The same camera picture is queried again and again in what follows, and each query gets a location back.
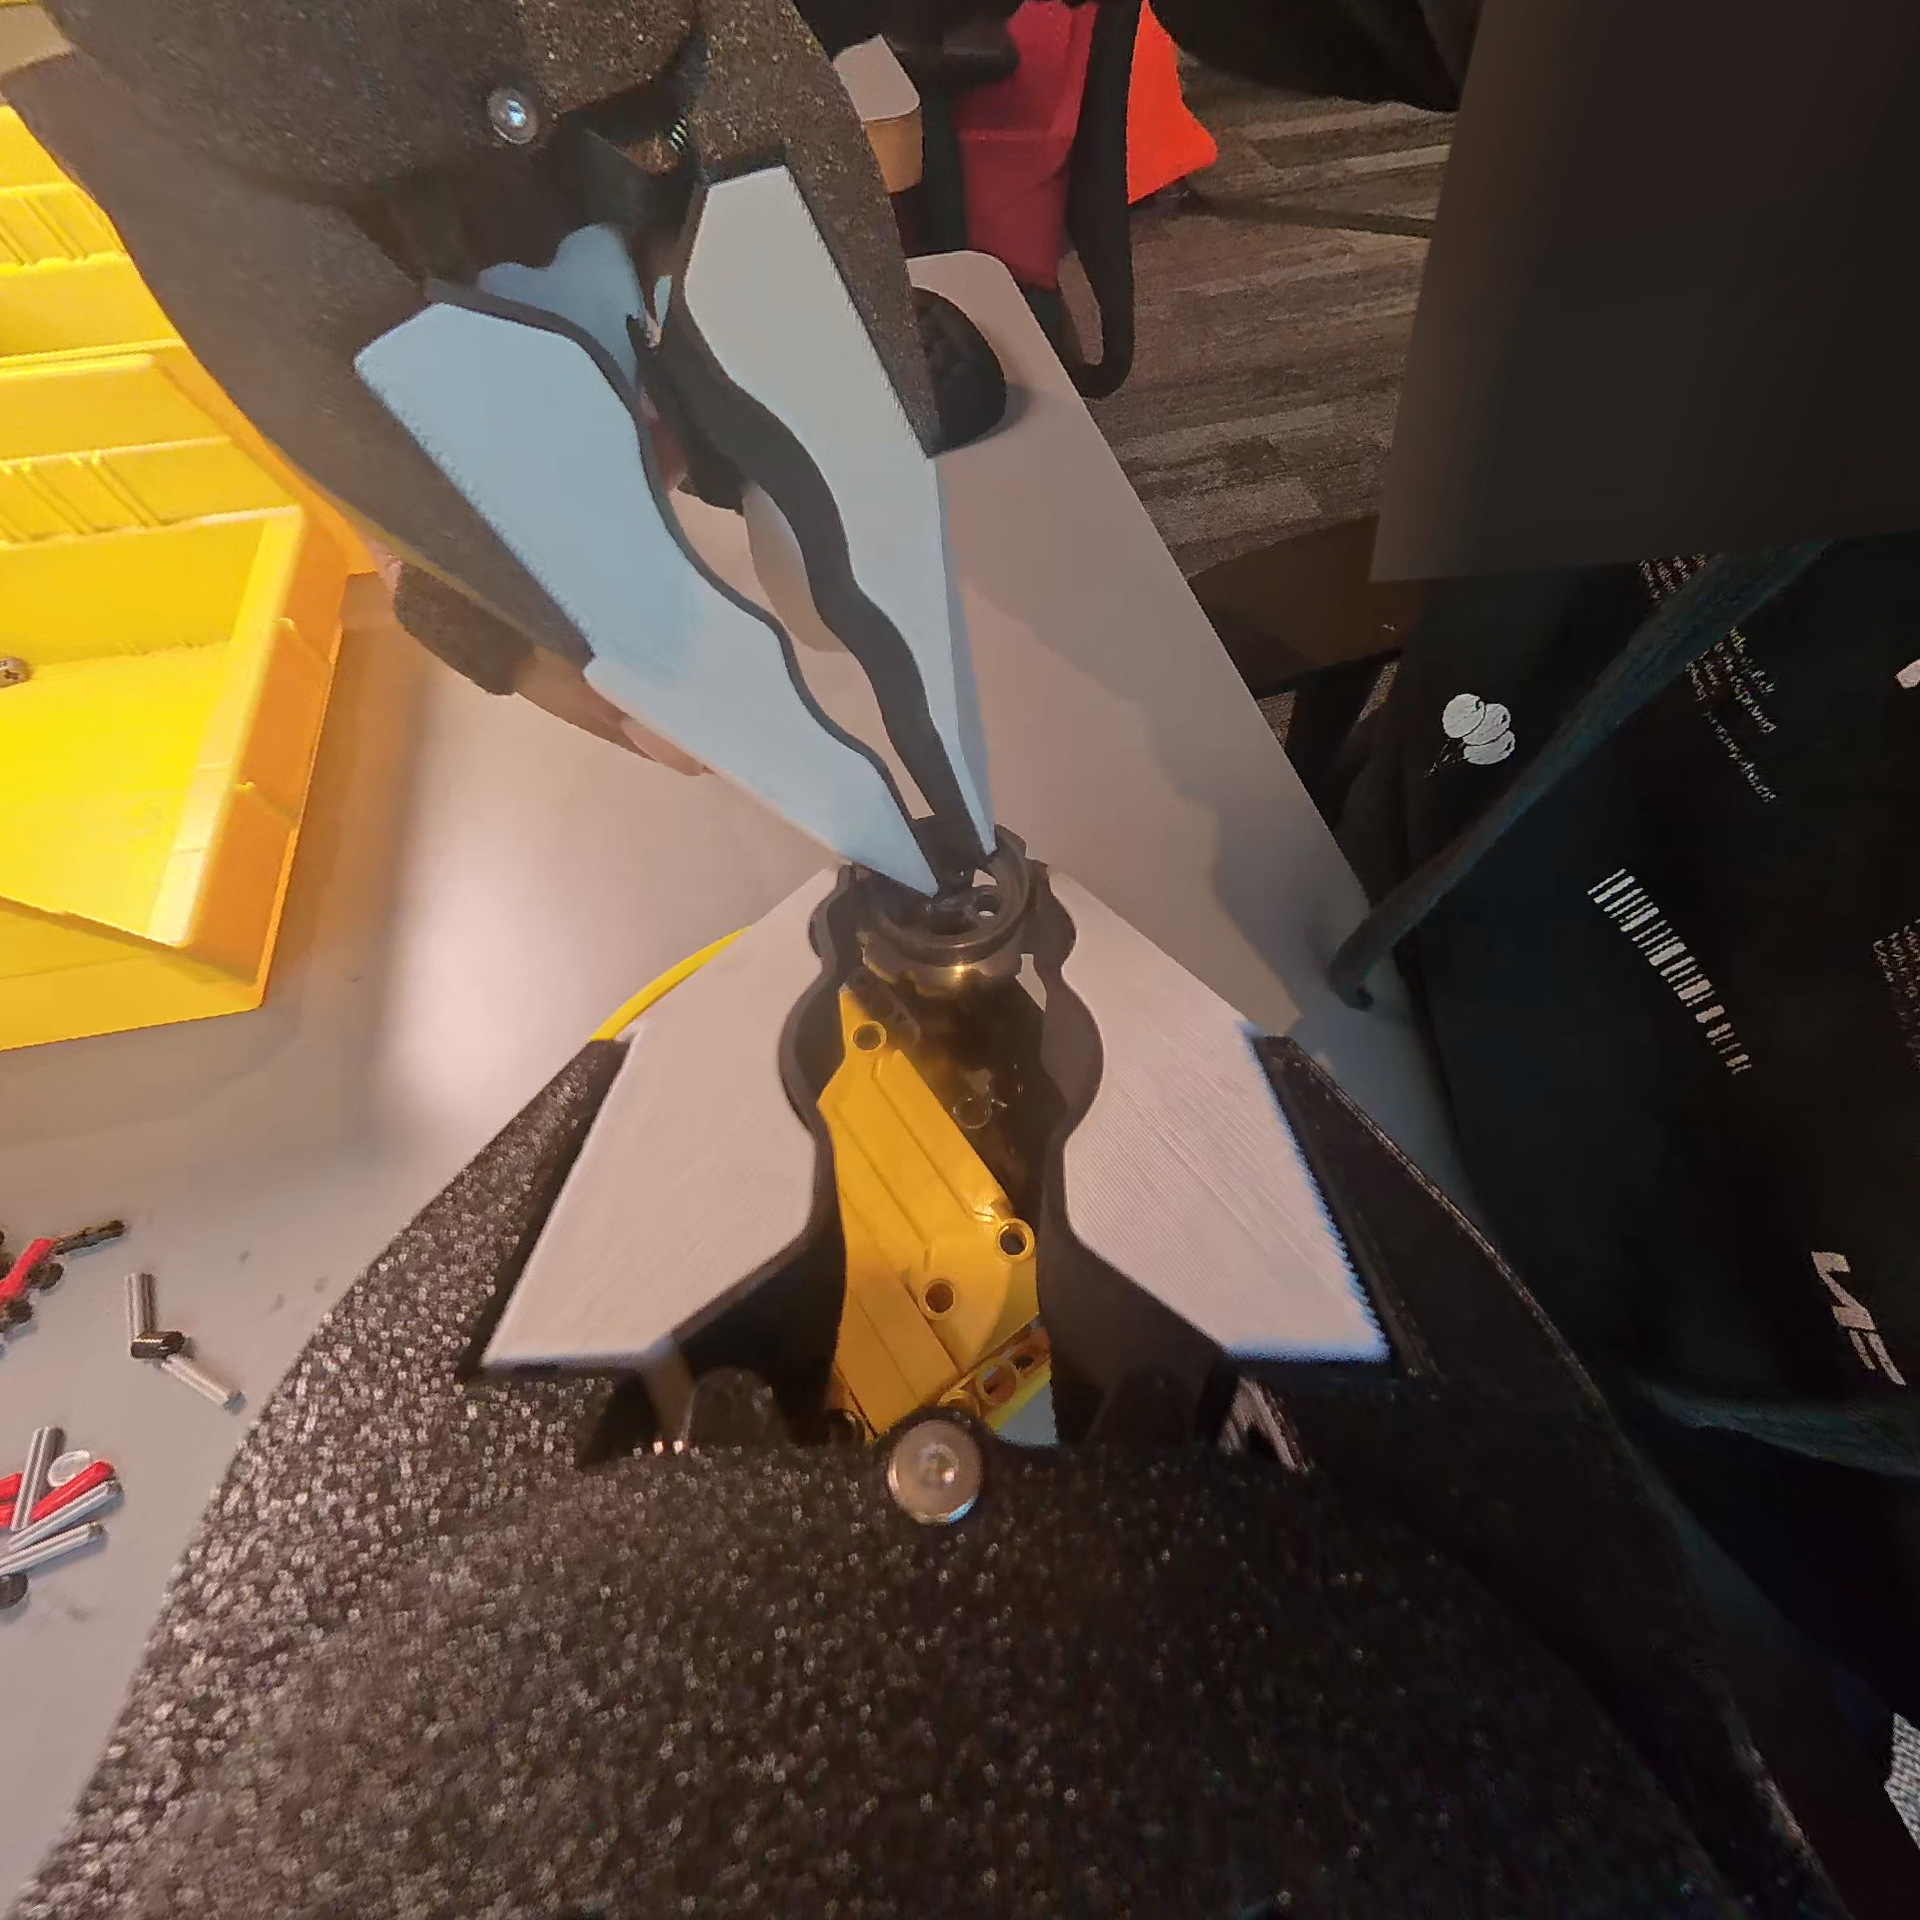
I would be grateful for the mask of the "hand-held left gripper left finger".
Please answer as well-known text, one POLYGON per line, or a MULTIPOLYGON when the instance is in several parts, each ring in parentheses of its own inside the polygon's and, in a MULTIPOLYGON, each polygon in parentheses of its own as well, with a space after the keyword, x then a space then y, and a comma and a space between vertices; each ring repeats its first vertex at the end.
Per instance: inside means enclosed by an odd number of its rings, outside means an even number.
POLYGON ((658 1423, 743 1370, 816 1436, 846 1298, 824 1124, 790 1034, 828 984, 807 880, 651 998, 484 1345, 487 1376, 638 1378, 658 1423))

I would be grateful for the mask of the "yellow plastic storage bin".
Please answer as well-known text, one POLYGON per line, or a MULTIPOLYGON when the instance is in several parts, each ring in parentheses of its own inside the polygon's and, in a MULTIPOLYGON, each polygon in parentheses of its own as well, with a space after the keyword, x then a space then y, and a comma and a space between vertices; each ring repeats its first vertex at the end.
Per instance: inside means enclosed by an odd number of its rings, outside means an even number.
POLYGON ((324 513, 179 341, 5 356, 5 544, 282 508, 324 513))
POLYGON ((173 336, 103 209, 3 108, 3 353, 103 352, 173 336))
POLYGON ((295 508, 5 548, 5 1048, 266 998, 347 582, 295 508))

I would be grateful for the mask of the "yellow black toy brick vehicle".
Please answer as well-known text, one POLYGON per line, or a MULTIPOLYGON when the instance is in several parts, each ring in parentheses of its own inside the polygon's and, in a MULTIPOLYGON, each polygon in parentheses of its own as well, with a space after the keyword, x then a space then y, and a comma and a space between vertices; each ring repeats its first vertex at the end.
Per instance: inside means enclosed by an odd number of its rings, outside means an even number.
POLYGON ((848 1296, 828 1425, 861 1446, 936 1407, 999 1438, 1042 1438, 1037 1231, 941 1104, 904 1014, 885 1014, 878 990, 846 988, 836 1005, 846 1050, 821 1111, 848 1296))

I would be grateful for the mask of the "person's right hand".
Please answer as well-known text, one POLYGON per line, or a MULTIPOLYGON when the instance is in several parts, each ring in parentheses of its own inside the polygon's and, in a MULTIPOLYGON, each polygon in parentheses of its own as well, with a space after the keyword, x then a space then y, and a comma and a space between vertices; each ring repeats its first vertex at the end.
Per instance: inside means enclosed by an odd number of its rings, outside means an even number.
POLYGON ((556 716, 564 725, 603 737, 675 774, 702 777, 709 773, 707 766, 684 753, 672 740, 616 709, 571 663, 546 650, 528 654, 518 663, 515 690, 524 702, 556 716))

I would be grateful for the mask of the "red plastic canister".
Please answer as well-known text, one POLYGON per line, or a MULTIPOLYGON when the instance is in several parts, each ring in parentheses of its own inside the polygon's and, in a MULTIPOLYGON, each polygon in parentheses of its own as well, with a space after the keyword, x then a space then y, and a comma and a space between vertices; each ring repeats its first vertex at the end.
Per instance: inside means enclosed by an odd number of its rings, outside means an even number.
POLYGON ((1094 25, 1094 5, 1021 5, 1008 23, 1013 73, 963 90, 950 109, 965 247, 995 256, 1027 293, 1061 288, 1067 177, 1094 25))

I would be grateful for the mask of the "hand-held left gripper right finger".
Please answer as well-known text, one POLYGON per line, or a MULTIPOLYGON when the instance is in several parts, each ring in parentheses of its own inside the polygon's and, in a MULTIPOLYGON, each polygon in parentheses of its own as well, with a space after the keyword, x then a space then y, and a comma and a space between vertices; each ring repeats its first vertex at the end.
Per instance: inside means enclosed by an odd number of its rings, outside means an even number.
POLYGON ((1058 1440, 1090 1440, 1125 1385, 1160 1383, 1182 1444, 1250 1362, 1388 1365, 1256 1030, 1076 880, 1047 885, 1034 958, 1063 1101, 1037 1274, 1058 1440))

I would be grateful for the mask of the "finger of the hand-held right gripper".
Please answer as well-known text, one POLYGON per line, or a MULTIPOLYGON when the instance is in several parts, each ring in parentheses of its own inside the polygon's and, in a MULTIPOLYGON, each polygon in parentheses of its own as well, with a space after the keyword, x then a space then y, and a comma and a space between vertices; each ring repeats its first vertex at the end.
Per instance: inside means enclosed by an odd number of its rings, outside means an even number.
POLYGON ((984 865, 992 777, 944 480, 782 165, 694 189, 672 289, 672 375, 751 505, 784 633, 834 642, 870 688, 892 758, 840 729, 796 663, 773 693, 800 730, 748 746, 794 825, 861 865, 984 865))
POLYGON ((784 631, 686 541, 638 393, 590 330, 450 293, 352 364, 580 636, 600 696, 823 847, 933 887, 883 760, 814 702, 784 631))

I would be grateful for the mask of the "pile of red black pins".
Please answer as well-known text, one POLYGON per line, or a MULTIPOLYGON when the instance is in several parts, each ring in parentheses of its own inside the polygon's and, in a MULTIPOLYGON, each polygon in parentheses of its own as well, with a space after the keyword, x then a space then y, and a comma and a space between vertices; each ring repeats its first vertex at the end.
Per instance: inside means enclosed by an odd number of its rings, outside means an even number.
MULTIPOLYGON (((26 1238, 5 1247, 3 1278, 3 1342, 8 1343, 34 1318, 40 1298, 64 1278, 72 1256, 88 1255, 123 1238, 127 1224, 108 1218, 59 1236, 26 1238)), ((30 1596, 28 1549, 72 1527, 82 1527, 111 1486, 111 1464, 88 1453, 64 1450, 59 1428, 38 1433, 30 1446, 30 1462, 3 1477, 5 1572, 3 1608, 11 1613, 30 1596)))

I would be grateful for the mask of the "orange traffic cone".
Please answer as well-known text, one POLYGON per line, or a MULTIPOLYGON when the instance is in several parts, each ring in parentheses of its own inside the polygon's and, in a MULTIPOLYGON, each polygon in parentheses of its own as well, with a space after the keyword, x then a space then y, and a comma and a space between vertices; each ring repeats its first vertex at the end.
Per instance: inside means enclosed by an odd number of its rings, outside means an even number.
POLYGON ((1216 142, 1188 109, 1175 39, 1140 1, 1125 116, 1127 201, 1135 208, 1216 161, 1216 142))

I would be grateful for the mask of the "black curved tube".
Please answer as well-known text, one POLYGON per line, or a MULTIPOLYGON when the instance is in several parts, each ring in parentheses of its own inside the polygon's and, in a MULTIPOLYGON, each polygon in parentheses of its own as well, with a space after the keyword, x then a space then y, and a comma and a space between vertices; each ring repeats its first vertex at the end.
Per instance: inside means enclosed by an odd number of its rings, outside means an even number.
POLYGON ((1063 240, 1087 284, 1096 356, 1087 356, 1064 293, 1042 327, 1083 400, 1116 394, 1135 359, 1135 263, 1127 169, 1128 98, 1140 1, 1083 5, 1087 57, 1064 165, 1063 240))

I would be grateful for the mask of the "grey desk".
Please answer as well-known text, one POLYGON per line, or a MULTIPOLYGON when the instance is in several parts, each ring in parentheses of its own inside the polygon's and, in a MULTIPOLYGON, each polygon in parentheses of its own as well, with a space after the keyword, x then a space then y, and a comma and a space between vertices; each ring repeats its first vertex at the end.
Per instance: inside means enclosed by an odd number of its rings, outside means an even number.
MULTIPOLYGON (((1011 378, 941 458, 999 820, 1212 992, 1295 1032, 1467 1210, 1389 976, 1323 981, 1364 909, 1144 505, 1005 270, 915 263, 1011 378)), ((118 1215, 5 1356, 5 1470, 59 1423, 123 1473, 108 1541, 5 1615, 5 1905, 111 1734, 167 1576, 322 1313, 638 988, 824 863, 726 782, 491 696, 388 631, 342 638, 247 1014, 5 1053, 5 1228, 118 1215), (127 1356, 126 1281, 243 1392, 127 1356)))

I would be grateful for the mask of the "grey axle with black connector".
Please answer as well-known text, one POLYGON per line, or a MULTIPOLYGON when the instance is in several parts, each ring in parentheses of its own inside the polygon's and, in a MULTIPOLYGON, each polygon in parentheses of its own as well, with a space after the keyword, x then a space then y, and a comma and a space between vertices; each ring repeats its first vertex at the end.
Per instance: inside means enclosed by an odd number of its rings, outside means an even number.
POLYGON ((191 1352, 182 1329, 162 1327, 155 1278, 135 1271, 126 1281, 127 1356, 179 1380, 214 1407, 239 1407, 243 1392, 210 1374, 191 1352))

